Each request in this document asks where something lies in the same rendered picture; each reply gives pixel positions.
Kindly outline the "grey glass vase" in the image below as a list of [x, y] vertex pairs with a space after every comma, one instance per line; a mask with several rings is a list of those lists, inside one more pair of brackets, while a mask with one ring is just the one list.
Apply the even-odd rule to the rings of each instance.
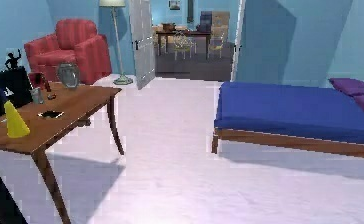
[[77, 88], [80, 83], [79, 69], [73, 63], [61, 63], [57, 67], [57, 77], [67, 88]]

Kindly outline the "dark wooden dining table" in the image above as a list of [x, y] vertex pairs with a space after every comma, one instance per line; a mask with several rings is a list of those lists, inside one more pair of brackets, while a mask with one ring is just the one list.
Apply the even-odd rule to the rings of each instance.
[[156, 31], [157, 43], [158, 43], [158, 54], [161, 54], [161, 41], [162, 38], [168, 40], [169, 36], [173, 37], [174, 42], [174, 59], [177, 59], [179, 52], [186, 55], [186, 52], [192, 54], [193, 43], [190, 41], [193, 37], [204, 37], [205, 38], [205, 56], [209, 58], [209, 44], [211, 39], [211, 34], [208, 32], [199, 31], [187, 31], [187, 30], [177, 30], [177, 31]]

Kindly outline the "blue bed with wooden frame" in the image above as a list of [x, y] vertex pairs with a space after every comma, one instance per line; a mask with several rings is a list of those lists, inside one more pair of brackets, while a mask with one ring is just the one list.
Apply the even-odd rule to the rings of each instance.
[[212, 137], [364, 158], [364, 111], [331, 88], [225, 82]]

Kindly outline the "white room door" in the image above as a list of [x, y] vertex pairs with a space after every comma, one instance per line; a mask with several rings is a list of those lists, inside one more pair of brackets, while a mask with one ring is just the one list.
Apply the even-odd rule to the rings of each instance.
[[[150, 0], [129, 0], [132, 46], [137, 88], [141, 90], [155, 78], [155, 52]], [[135, 50], [138, 40], [139, 50]]]

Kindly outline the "black phone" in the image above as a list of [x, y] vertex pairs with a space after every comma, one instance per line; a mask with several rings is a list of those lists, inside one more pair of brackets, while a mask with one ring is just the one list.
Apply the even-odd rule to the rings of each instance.
[[37, 115], [39, 117], [56, 119], [56, 118], [61, 117], [63, 114], [64, 114], [64, 112], [59, 112], [59, 111], [45, 111], [45, 112], [38, 113]]

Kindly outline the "pale green floor lamp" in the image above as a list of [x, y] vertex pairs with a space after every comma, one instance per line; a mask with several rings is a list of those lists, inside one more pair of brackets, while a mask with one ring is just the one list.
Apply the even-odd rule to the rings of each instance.
[[112, 21], [115, 31], [115, 39], [117, 46], [117, 57], [119, 62], [120, 74], [117, 79], [113, 81], [115, 85], [129, 85], [133, 83], [133, 79], [125, 75], [124, 66], [122, 61], [121, 48], [119, 44], [118, 22], [116, 11], [119, 7], [125, 6], [125, 0], [99, 0], [99, 6], [109, 8], [111, 10]]

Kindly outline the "grey cup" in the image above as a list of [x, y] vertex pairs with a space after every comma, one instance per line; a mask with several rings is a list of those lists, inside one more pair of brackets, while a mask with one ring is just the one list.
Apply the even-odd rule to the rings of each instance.
[[43, 104], [44, 103], [44, 99], [42, 96], [42, 92], [41, 89], [39, 87], [33, 88], [31, 91], [31, 97], [34, 103], [36, 104]]

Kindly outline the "brown wooden desk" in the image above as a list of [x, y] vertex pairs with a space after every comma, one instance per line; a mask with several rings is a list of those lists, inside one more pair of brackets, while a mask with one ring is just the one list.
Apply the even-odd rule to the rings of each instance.
[[[0, 150], [29, 155], [35, 162], [54, 201], [63, 224], [71, 224], [55, 175], [45, 151], [62, 137], [85, 122], [91, 115], [106, 106], [110, 129], [121, 155], [124, 154], [114, 113], [114, 98], [120, 88], [80, 85], [68, 89], [61, 83], [52, 82], [54, 100], [44, 104], [29, 103], [18, 109], [19, 114], [30, 128], [30, 134], [22, 138], [9, 138], [6, 124], [0, 117]], [[39, 117], [45, 111], [59, 111], [64, 114], [56, 119]]]

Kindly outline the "yellow cone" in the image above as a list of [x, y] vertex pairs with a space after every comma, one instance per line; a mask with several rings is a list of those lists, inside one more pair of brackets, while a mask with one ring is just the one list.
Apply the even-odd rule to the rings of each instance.
[[21, 138], [27, 136], [30, 133], [30, 129], [14, 105], [10, 101], [7, 101], [4, 104], [4, 109], [6, 115], [7, 135], [10, 138]]

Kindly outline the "black figure statue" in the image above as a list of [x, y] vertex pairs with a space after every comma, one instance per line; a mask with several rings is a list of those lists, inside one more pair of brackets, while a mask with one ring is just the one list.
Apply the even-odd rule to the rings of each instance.
[[5, 62], [5, 66], [8, 70], [14, 70], [18, 68], [18, 61], [21, 59], [21, 51], [18, 51], [18, 56], [15, 57], [13, 53], [8, 54], [8, 59]]

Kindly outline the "tan cardboard box stack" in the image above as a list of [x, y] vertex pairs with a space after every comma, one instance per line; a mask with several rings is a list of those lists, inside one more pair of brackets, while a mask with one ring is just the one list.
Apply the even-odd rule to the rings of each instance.
[[213, 11], [211, 32], [215, 36], [219, 36], [220, 34], [222, 34], [224, 40], [227, 40], [228, 30], [229, 30], [229, 19], [230, 19], [229, 11]]

